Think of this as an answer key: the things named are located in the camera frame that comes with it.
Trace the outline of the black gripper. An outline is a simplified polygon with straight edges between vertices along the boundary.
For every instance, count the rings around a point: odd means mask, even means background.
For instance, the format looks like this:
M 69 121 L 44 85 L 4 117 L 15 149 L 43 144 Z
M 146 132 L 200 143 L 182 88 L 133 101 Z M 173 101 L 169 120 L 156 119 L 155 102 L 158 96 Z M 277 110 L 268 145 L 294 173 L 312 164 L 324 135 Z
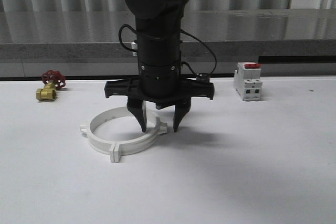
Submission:
M 192 97 L 207 97 L 213 99 L 214 85 L 209 82 L 199 82 L 188 78 L 181 78 L 177 85 L 177 90 L 173 94 L 164 94 L 160 91 L 159 95 L 147 95 L 141 91 L 140 78 L 133 77 L 117 81 L 108 81 L 104 92 L 106 98 L 112 95 L 123 95 L 130 99 L 127 101 L 128 111 L 138 121 L 142 132 L 147 130 L 146 104 L 144 101 L 153 102 L 157 109 L 163 109 L 175 105 L 173 130 L 177 132 L 179 124 L 189 113 Z

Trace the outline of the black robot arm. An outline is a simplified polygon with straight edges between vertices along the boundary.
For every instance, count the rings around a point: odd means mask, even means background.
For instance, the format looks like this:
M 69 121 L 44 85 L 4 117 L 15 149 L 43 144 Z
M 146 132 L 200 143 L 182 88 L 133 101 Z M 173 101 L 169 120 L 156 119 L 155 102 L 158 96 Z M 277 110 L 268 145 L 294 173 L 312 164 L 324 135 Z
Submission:
M 173 128 L 177 130 L 189 112 L 193 97 L 212 98 L 214 85 L 209 75 L 196 80 L 181 77 L 180 35 L 184 7 L 189 0 L 125 0 L 135 16 L 132 31 L 136 35 L 139 75 L 106 83 L 106 97 L 124 95 L 127 109 L 146 131 L 146 102 L 157 109 L 175 108 Z

